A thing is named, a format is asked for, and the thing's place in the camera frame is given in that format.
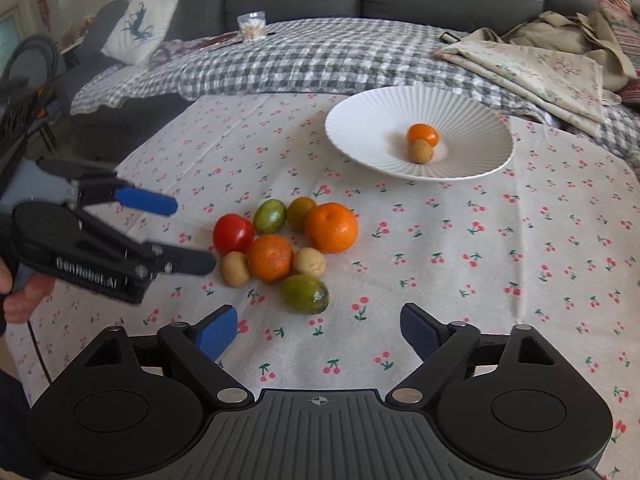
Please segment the person's left hand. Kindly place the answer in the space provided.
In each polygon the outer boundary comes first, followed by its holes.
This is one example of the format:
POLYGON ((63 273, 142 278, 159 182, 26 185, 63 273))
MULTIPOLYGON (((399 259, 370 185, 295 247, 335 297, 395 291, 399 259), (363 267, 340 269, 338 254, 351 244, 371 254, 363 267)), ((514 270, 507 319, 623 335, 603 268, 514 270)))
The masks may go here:
POLYGON ((13 278, 4 261, 1 261, 0 270, 4 319, 11 324, 26 323, 43 300, 52 294, 55 279, 40 273, 32 274, 22 289, 12 292, 13 278))

